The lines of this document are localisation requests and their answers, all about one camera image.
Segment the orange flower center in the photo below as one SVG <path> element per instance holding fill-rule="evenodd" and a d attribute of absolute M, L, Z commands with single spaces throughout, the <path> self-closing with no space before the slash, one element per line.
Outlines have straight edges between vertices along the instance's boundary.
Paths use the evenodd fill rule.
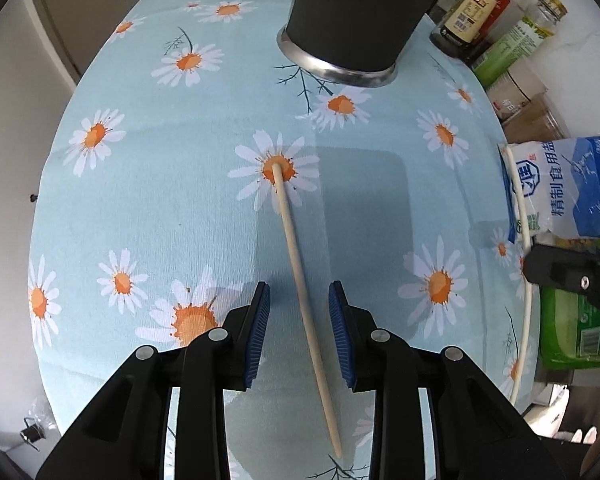
<path fill-rule="evenodd" d="M 518 374 L 518 360 L 516 359 L 516 361 L 513 363 L 513 366 L 511 367 L 511 372 L 509 373 L 509 377 L 511 377 L 512 379 L 516 379 L 516 375 Z"/>
<path fill-rule="evenodd" d="M 131 292 L 131 278 L 126 272 L 119 272 L 113 277 L 113 283 L 116 291 L 120 294 L 129 294 Z"/>
<path fill-rule="evenodd" d="M 267 160 L 264 161 L 264 165 L 262 167 L 262 174 L 264 178 L 266 178 L 272 185 L 275 184 L 275 179 L 273 178 L 274 164 L 278 164 L 280 166 L 280 170 L 282 170 L 282 180 L 284 182 L 288 182 L 296 176 L 296 170 L 291 160 L 289 160 L 283 155 L 270 156 Z"/>
<path fill-rule="evenodd" d="M 346 95 L 339 95 L 338 97 L 331 99 L 327 104 L 327 108 L 333 110 L 337 114 L 345 115 L 351 115 L 356 111 L 356 106 L 353 104 L 353 101 Z"/>
<path fill-rule="evenodd" d="M 453 280 L 444 270 L 436 270 L 429 277 L 429 297 L 433 303 L 446 303 L 449 300 Z"/>
<path fill-rule="evenodd" d="M 176 61 L 176 66 L 180 70 L 193 70 L 198 67 L 202 61 L 200 54 L 187 54 Z"/>
<path fill-rule="evenodd" d="M 125 22 L 125 23 L 120 23 L 117 27 L 116 27 L 116 33 L 120 34 L 121 32 L 126 32 L 131 28 L 131 25 L 133 25 L 134 22 Z"/>
<path fill-rule="evenodd" d="M 104 139 L 105 135 L 107 135 L 107 129 L 102 123 L 96 123 L 89 128 L 82 143 L 85 148 L 95 148 Z"/>
<path fill-rule="evenodd" d="M 211 303 L 213 300 L 210 303 L 203 303 L 202 306 L 176 304 L 174 310 L 176 320 L 172 324 L 176 331 L 173 336 L 178 339 L 181 346 L 187 346 L 200 334 L 218 326 L 210 310 Z"/>
<path fill-rule="evenodd" d="M 221 5 L 216 10 L 216 14 L 219 16 L 231 16 L 237 12 L 240 12 L 240 5 Z"/>
<path fill-rule="evenodd" d="M 468 102 L 469 104 L 473 103 L 474 100 L 471 99 L 471 96 L 469 95 L 469 92 L 466 92 L 465 90 L 462 90 L 461 88 L 458 89 L 458 95 L 464 99 L 466 102 Z"/>
<path fill-rule="evenodd" d="M 436 133 L 440 138 L 440 142 L 445 146 L 454 145 L 454 134 L 452 134 L 443 124 L 436 124 Z"/>
<path fill-rule="evenodd" d="M 44 319 L 47 300 L 45 293 L 42 292 L 42 289 L 40 287 L 37 286 L 31 291 L 30 300 L 33 314 L 39 319 Z"/>

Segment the bottle label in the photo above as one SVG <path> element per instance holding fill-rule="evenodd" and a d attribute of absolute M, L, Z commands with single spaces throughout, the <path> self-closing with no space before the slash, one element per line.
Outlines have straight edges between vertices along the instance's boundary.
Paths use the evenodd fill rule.
<path fill-rule="evenodd" d="M 445 22 L 445 27 L 467 44 L 484 25 L 496 0 L 464 0 Z"/>
<path fill-rule="evenodd" d="M 474 73 L 482 86 L 490 86 L 518 58 L 529 56 L 553 33 L 525 16 L 474 64 Z"/>
<path fill-rule="evenodd" d="M 480 32 L 478 33 L 478 37 L 476 38 L 474 43 L 477 43 L 478 40 L 484 38 L 487 35 L 487 32 L 491 28 L 491 25 L 493 25 L 496 22 L 496 20 L 500 17 L 500 15 L 504 12 L 504 10 L 509 5 L 510 1 L 511 0 L 498 0 L 496 2 L 496 6 L 493 7 L 491 14 L 484 22 L 484 25 L 480 27 Z"/>

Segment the black cylinder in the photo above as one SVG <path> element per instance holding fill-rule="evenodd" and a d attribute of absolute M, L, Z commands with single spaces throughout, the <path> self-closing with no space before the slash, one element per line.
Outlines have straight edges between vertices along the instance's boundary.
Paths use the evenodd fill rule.
<path fill-rule="evenodd" d="M 349 70 L 391 67 L 434 0 L 294 0 L 286 26 L 305 52 Z"/>

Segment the blue and white package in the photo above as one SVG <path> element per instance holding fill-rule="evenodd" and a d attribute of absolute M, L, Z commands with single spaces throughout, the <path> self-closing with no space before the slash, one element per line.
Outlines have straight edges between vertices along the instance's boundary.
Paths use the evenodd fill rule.
<path fill-rule="evenodd" d="M 525 196 L 531 235 L 600 238 L 600 136 L 510 146 Z M 513 211 L 520 232 L 512 182 Z"/>

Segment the bottle cap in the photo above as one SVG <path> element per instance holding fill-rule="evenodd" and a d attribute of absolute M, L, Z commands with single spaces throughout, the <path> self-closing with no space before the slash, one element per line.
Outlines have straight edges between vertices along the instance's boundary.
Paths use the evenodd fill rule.
<path fill-rule="evenodd" d="M 540 0 L 542 4 L 551 11 L 551 13 L 561 20 L 567 13 L 567 7 L 560 0 Z"/>

